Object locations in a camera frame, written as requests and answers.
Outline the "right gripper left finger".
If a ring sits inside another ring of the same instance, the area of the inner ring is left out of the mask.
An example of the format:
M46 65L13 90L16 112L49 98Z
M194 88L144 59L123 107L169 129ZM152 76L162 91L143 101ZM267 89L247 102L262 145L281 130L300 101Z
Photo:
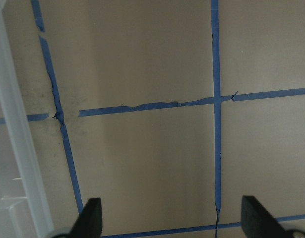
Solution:
M69 238L100 238L103 230L101 198L90 198L68 233Z

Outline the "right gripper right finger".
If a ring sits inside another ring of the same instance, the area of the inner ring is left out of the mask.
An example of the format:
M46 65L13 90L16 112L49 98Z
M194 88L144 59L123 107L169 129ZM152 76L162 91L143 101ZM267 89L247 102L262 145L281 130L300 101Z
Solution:
M244 195L241 205L241 228L247 238L286 238L287 233L254 197Z

